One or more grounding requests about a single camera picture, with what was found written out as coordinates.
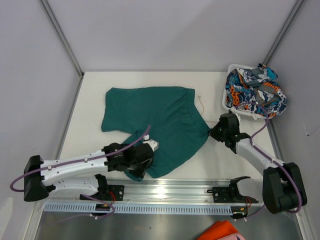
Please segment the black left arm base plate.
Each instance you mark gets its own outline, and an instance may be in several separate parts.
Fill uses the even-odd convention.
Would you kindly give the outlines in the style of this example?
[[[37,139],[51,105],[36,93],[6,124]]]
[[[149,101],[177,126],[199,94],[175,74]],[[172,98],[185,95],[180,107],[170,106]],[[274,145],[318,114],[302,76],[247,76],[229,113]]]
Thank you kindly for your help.
[[[90,198],[86,197],[89,196],[91,198],[102,200],[102,201],[123,201],[125,193],[125,186],[124,185],[107,185],[102,187],[95,187],[90,186],[88,192],[81,191],[79,195],[79,199],[82,201],[89,201]]]

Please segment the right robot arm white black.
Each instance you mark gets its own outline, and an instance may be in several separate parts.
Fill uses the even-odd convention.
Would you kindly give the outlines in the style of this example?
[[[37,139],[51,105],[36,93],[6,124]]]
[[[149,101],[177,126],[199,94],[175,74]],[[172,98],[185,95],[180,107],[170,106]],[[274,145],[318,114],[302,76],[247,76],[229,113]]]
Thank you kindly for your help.
[[[262,199],[272,214],[298,213],[307,204],[307,195],[297,164],[285,163],[263,151],[253,136],[240,132],[240,121],[229,112],[219,117],[209,136],[224,143],[234,154],[246,159],[263,177]]]

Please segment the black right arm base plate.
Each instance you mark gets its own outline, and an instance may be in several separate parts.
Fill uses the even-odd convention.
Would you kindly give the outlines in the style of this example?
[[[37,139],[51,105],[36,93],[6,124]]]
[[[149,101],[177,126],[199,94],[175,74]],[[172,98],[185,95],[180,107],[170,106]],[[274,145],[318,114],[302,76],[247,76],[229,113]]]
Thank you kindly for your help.
[[[206,192],[212,195],[215,203],[257,204],[259,202],[253,197],[241,195],[239,190],[232,186],[215,186]]]

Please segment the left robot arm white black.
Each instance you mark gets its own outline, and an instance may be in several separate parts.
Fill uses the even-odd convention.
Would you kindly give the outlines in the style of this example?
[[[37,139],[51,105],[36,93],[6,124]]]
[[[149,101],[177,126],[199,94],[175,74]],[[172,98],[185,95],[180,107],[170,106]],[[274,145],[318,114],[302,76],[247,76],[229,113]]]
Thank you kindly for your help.
[[[93,153],[68,159],[43,160],[40,155],[29,158],[24,168],[25,202],[44,200],[66,194],[100,199],[109,192],[103,172],[130,172],[144,177],[152,165],[158,142],[145,140],[132,144],[112,143]]]

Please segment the patterned blue orange shorts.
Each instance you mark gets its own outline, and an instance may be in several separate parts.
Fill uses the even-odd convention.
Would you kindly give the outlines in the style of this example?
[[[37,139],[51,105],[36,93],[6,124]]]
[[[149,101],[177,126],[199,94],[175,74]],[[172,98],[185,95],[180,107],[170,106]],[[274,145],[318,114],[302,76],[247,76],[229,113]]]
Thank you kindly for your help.
[[[288,99],[277,78],[273,69],[261,63],[253,69],[235,68],[226,76],[226,105],[270,119],[281,115]]]

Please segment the teal green shorts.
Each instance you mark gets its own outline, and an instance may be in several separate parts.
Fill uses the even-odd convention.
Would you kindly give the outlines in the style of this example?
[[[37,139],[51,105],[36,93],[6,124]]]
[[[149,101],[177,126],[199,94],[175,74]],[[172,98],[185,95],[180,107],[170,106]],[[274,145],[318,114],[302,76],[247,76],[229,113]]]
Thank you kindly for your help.
[[[158,142],[151,166],[153,178],[171,173],[206,143],[209,126],[195,106],[195,90],[180,86],[111,88],[105,94],[102,132],[120,131],[131,144],[149,129]]]

